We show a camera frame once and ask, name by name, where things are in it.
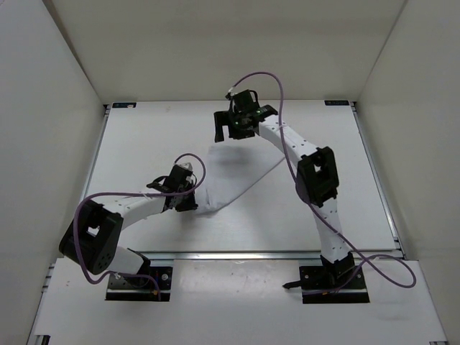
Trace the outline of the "white skirt cloth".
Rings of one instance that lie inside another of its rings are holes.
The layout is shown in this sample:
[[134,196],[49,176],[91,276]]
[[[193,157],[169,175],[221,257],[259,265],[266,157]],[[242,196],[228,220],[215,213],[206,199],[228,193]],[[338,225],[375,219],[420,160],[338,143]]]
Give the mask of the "white skirt cloth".
[[196,216],[227,207],[275,169],[284,155],[265,144],[212,144],[205,158],[206,177],[195,192]]

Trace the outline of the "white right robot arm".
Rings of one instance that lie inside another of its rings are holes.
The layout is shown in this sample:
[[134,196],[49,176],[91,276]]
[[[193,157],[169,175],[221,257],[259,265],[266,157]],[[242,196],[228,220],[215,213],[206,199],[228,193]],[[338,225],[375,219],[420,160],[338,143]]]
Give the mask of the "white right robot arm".
[[247,114],[217,111],[213,118],[215,142],[224,141],[224,127],[228,128],[231,139],[259,136],[276,146],[294,165],[295,191],[311,207],[320,236],[323,281],[331,288],[340,287],[354,269],[354,259],[341,237],[339,176],[334,151],[301,137],[268,105]]

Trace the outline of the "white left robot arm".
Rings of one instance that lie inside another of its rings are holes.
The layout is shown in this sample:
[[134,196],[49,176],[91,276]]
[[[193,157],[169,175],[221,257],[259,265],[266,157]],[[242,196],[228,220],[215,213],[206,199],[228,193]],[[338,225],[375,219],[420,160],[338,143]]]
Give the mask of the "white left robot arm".
[[119,246],[121,232],[150,216],[169,210],[194,211],[193,189],[163,193],[96,193],[83,199],[62,237],[58,250],[80,265],[87,281],[96,285],[107,275],[123,278],[136,288],[158,283],[150,261],[139,252]]

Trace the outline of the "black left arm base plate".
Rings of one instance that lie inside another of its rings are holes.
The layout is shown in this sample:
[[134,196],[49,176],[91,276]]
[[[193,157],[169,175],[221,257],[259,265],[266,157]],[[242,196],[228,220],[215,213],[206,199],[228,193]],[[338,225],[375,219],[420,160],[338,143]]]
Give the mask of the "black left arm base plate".
[[105,300],[123,302],[169,302],[173,280],[173,261],[152,260],[149,275],[158,284],[144,278],[110,277]]

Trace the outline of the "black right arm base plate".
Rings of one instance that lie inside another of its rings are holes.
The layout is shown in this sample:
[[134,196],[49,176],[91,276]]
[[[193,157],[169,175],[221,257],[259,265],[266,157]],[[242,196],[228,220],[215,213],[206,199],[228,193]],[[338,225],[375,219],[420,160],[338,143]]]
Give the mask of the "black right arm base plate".
[[299,278],[287,282],[286,290],[300,288],[303,304],[364,304],[369,293],[361,267],[355,266],[338,280],[333,280],[324,266],[299,266]]

